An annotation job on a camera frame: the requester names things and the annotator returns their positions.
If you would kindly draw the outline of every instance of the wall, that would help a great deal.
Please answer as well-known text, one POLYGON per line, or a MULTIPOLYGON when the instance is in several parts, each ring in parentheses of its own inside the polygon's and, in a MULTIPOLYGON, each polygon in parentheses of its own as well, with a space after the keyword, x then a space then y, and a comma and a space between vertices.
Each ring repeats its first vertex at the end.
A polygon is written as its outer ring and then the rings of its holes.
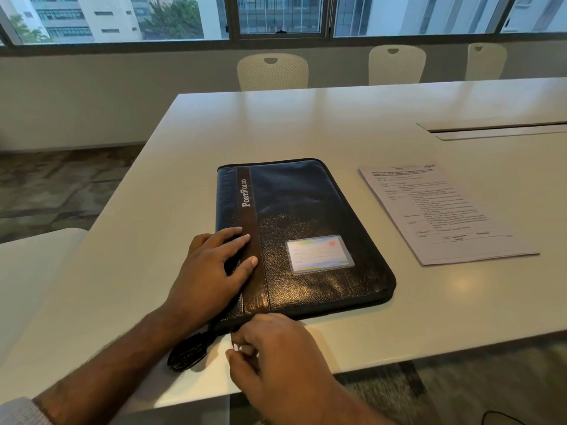
MULTIPOLYGON (((503 79, 567 76, 567 42, 507 43, 503 79)), ((467 45, 423 46, 422 81, 463 80, 467 45)), ((288 50, 309 86, 362 86, 371 48, 288 50)), ((0 151, 145 142, 178 93, 238 91, 253 51, 0 58, 0 151)))

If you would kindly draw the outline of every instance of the left hand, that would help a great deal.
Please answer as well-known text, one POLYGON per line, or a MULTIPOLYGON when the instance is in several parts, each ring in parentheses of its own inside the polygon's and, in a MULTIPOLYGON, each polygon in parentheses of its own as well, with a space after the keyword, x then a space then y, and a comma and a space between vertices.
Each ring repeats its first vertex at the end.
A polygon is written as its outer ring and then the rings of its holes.
POLYGON ((224 228, 215 234, 198 235, 191 242, 179 275, 160 307, 182 324, 185 335, 222 312, 258 264, 257 257, 250 257, 226 275, 225 261, 250 240, 246 234, 225 243, 240 233, 241 227, 224 228))

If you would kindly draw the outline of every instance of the paper document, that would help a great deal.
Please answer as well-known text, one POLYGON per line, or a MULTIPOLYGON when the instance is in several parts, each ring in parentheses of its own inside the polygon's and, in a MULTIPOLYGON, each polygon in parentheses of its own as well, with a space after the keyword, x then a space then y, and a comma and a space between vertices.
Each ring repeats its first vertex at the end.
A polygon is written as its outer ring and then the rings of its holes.
POLYGON ((539 253, 464 196, 435 165, 359 171, 423 265, 539 253))
POLYGON ((291 269, 295 274, 354 265, 341 236, 290 240, 286 245, 291 269))

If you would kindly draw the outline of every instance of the black leather portfolio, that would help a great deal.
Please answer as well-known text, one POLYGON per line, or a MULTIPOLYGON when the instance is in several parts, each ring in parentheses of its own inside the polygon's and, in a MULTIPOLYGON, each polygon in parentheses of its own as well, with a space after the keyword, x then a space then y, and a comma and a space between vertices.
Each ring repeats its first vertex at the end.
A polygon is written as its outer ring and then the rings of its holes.
POLYGON ((258 265, 209 331, 172 351, 168 364, 175 371, 257 313, 301 319, 392 298, 392 271, 319 160, 219 167, 216 229, 237 226, 251 239, 227 261, 227 273, 251 256, 258 265))

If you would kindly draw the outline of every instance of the conference table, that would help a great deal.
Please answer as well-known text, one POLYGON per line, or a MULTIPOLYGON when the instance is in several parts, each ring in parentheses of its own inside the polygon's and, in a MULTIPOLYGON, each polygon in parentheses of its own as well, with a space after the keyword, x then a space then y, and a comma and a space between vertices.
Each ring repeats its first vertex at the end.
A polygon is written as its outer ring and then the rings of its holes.
MULTIPOLYGON (((386 304, 305 320, 334 373, 567 328, 567 133, 442 141, 442 128, 567 120, 567 79, 180 94, 0 368, 0 402, 33 396, 158 307, 196 234, 215 227, 216 169, 318 158, 397 279, 386 304), (359 166, 441 166, 541 251, 423 267, 359 166)), ((124 411, 238 391, 224 350, 162 361, 124 411)))

